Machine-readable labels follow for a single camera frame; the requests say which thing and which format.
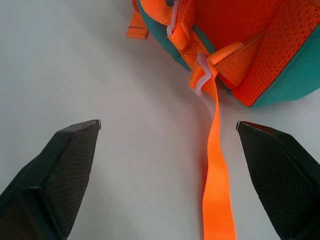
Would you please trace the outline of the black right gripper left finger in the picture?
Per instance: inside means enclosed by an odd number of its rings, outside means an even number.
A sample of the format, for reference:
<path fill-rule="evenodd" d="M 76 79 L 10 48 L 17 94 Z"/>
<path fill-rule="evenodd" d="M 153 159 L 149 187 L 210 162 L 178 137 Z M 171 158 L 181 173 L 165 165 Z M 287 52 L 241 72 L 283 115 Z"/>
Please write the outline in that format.
<path fill-rule="evenodd" d="M 101 122 L 57 131 L 0 196 L 3 240 L 66 240 L 74 226 L 93 165 Z"/>

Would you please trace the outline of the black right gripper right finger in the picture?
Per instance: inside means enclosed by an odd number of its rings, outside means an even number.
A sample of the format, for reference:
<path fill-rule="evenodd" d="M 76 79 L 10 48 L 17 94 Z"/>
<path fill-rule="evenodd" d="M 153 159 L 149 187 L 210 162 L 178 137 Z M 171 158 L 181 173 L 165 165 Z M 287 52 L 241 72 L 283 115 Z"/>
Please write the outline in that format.
<path fill-rule="evenodd" d="M 290 134 L 238 121 L 249 175 L 282 240 L 320 238 L 320 165 Z"/>

